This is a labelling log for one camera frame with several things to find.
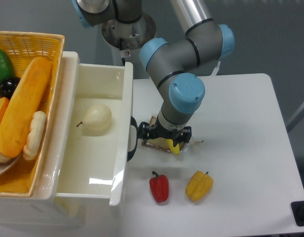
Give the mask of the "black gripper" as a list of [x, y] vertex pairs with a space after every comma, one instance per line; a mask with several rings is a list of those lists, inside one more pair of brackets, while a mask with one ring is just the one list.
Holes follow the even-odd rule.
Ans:
[[176, 128], [173, 131], [167, 130], [157, 121], [154, 125], [147, 122], [141, 122], [138, 127], [137, 138], [142, 139], [142, 146], [146, 146], [149, 139], [164, 138], [170, 139], [174, 143], [174, 147], [184, 147], [184, 143], [188, 143], [191, 139], [192, 132], [190, 126], [185, 126], [181, 130]]

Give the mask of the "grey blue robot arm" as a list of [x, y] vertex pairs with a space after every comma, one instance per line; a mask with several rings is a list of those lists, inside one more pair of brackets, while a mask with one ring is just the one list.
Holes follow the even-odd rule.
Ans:
[[227, 25], [214, 22], [204, 1], [173, 0], [171, 5], [185, 33], [173, 44], [156, 37], [155, 22], [139, 0], [73, 1], [83, 26], [102, 25], [103, 38], [119, 52], [121, 63], [138, 54], [163, 99], [155, 123], [142, 122], [137, 138], [165, 138], [177, 145], [189, 142], [187, 123], [205, 95], [203, 82], [191, 70], [231, 54], [235, 39]]

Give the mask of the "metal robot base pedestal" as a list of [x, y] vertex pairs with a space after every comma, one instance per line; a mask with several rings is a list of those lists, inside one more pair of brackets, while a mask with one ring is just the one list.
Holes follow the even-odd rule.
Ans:
[[111, 48], [115, 66], [130, 62], [133, 64], [134, 79], [149, 77], [139, 56], [143, 45], [156, 35], [155, 22], [149, 15], [143, 13], [137, 22], [130, 24], [121, 23], [116, 19], [107, 21], [102, 25], [102, 35]]

